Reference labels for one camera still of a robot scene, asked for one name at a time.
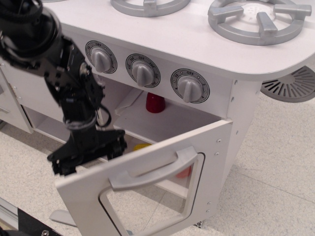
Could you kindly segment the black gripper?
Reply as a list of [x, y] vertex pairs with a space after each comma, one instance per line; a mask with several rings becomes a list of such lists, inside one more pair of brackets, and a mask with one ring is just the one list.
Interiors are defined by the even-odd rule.
[[54, 174], [66, 176], [76, 167], [101, 157], [108, 160], [123, 154], [127, 144], [124, 130], [97, 130], [96, 126], [71, 130], [68, 141], [47, 157]]

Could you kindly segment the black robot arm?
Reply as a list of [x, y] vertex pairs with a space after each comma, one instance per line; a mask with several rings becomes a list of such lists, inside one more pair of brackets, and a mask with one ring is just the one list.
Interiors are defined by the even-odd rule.
[[96, 120], [102, 87], [79, 48], [63, 35], [58, 18], [41, 1], [1, 1], [0, 56], [11, 66], [42, 77], [63, 111], [70, 136], [47, 158], [54, 173], [66, 176], [84, 163], [123, 154], [125, 132], [103, 131]]

